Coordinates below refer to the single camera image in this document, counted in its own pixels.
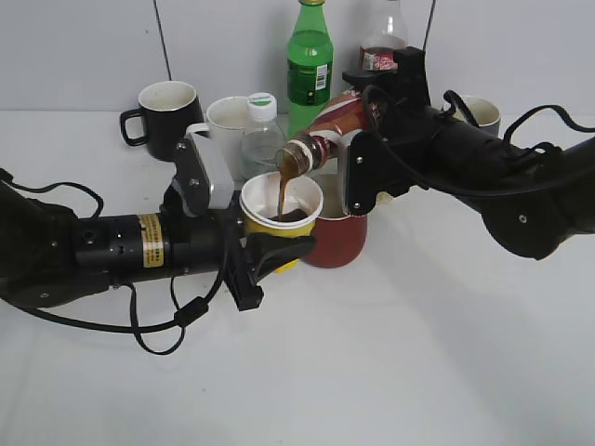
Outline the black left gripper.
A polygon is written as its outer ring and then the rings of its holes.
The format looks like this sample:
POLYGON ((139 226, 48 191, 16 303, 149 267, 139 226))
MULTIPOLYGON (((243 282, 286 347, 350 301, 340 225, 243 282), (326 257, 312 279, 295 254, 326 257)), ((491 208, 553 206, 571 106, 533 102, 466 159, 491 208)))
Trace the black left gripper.
POLYGON ((218 270, 228 254, 224 282, 240 310, 259 307, 264 293, 258 282, 284 265, 307 256, 315 247, 312 236, 285 238, 270 234, 248 236, 248 265, 240 237, 243 231, 239 193, 226 210, 185 216, 181 199, 167 190, 160 211, 146 214, 158 222, 163 252, 157 255, 143 236, 140 215, 82 218, 72 226, 73 258, 77 270, 103 280, 103 288, 126 282, 147 282, 184 274, 218 270))

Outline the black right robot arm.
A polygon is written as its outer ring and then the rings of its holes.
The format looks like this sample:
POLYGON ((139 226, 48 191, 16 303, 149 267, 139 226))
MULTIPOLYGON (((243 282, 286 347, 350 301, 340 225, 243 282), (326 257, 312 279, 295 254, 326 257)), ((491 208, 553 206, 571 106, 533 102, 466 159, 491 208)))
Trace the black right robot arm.
POLYGON ((347 71, 362 96, 364 128, 347 148, 343 205, 369 213, 377 196, 413 187, 450 195, 478 212, 490 235, 516 256, 543 259, 576 234, 594 231, 594 141, 569 149, 544 141, 515 146, 515 127, 502 137, 481 130, 461 97, 430 105, 425 54, 394 52, 397 69, 347 71))

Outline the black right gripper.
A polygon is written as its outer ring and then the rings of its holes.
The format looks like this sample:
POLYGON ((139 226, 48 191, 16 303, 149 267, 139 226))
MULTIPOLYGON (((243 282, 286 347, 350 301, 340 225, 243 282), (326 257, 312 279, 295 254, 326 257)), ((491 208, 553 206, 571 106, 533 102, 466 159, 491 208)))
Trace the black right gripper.
POLYGON ((379 127, 367 131, 379 141, 385 192, 398 197, 419 186, 457 198, 500 198, 502 140, 430 107, 424 50, 407 46, 393 58, 397 71, 342 73, 366 98, 378 91, 388 100, 379 127))

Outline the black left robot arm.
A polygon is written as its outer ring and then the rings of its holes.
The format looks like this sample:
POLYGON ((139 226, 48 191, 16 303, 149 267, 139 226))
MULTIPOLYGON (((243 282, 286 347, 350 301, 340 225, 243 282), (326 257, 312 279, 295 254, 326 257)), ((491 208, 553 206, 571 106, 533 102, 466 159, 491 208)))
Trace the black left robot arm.
POLYGON ((223 271, 239 310, 256 309, 259 281, 309 254, 312 236, 248 234, 237 202, 186 216, 168 188, 158 212, 80 218, 66 206, 1 187, 1 296, 19 308, 54 308, 126 283, 223 271))

